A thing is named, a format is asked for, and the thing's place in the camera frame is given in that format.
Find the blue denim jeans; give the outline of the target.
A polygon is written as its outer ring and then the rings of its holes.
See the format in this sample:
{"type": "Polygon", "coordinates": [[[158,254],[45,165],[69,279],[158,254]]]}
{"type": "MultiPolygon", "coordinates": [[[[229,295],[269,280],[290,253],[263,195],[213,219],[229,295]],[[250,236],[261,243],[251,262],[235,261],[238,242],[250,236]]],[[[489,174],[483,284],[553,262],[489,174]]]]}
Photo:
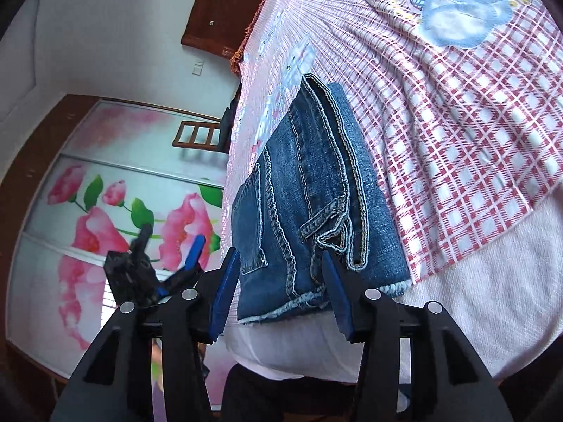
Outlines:
{"type": "Polygon", "coordinates": [[[403,246],[343,88],[303,75],[231,208],[241,323],[328,304],[322,257],[391,297],[412,284],[403,246]]]}

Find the floral sliding wardrobe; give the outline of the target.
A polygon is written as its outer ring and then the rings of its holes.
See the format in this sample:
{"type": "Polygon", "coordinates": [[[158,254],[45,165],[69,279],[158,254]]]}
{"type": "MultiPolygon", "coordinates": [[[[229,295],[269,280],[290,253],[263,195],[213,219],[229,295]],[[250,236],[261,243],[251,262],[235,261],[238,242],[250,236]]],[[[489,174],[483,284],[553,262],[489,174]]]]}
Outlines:
{"type": "Polygon", "coordinates": [[[1,362],[8,387],[48,419],[114,311],[103,262],[145,223],[159,277],[195,237],[220,262],[227,157],[172,146],[193,111],[69,94],[15,110],[27,132],[1,180],[1,362]]]}

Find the wooden chair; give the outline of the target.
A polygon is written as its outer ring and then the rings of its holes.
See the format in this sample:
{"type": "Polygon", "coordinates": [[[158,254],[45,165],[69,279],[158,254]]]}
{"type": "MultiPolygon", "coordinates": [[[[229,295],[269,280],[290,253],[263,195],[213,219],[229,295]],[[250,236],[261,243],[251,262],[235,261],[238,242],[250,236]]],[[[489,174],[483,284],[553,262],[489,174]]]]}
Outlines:
{"type": "Polygon", "coordinates": [[[219,152],[220,124],[217,122],[181,121],[172,142],[174,148],[219,152]]]}

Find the dark cloth on chair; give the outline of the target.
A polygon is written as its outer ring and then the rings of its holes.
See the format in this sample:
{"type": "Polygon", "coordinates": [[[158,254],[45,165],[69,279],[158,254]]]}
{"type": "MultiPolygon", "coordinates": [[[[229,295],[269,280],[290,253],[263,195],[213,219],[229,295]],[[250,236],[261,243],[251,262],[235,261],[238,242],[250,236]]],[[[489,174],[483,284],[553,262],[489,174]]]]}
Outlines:
{"type": "Polygon", "coordinates": [[[234,125],[234,120],[238,108],[238,103],[240,101],[241,84],[231,100],[229,106],[225,109],[223,117],[220,121],[220,137],[219,142],[217,142],[217,148],[221,153],[229,153],[231,145],[231,135],[234,125]]]}

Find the dark wooden headboard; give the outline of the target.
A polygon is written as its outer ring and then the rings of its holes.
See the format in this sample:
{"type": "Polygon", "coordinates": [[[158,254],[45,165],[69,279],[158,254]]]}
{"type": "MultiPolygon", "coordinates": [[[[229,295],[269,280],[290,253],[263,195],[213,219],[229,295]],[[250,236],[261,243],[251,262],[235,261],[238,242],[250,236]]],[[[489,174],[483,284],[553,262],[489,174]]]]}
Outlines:
{"type": "Polygon", "coordinates": [[[240,48],[261,0],[195,0],[181,45],[229,59],[240,48]]]}

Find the white wall socket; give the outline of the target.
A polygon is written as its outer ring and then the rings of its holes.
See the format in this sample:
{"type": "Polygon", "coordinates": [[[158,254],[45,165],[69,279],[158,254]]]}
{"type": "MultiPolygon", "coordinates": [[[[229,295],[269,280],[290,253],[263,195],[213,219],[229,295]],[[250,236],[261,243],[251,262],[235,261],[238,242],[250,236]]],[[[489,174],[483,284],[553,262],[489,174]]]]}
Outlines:
{"type": "Polygon", "coordinates": [[[197,76],[201,76],[203,66],[204,66],[204,61],[203,60],[197,60],[194,64],[192,74],[197,75],[197,76]]]}

